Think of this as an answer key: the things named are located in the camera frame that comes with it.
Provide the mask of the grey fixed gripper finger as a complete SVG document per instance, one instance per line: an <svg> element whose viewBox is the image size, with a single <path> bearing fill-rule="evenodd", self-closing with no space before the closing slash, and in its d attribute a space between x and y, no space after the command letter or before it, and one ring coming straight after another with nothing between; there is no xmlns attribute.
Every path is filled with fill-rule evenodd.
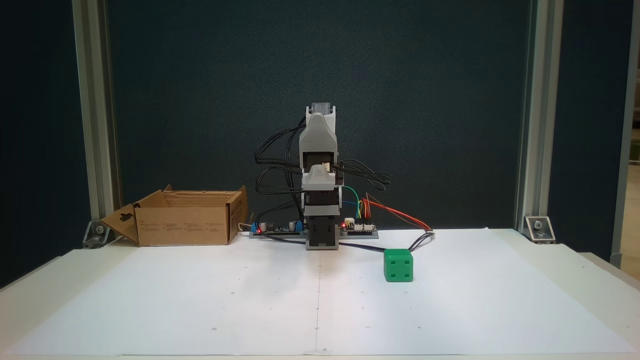
<svg viewBox="0 0 640 360"><path fill-rule="evenodd" d="M311 166L309 172L302 173L302 191L333 191L335 173L327 171L326 166Z"/></svg>

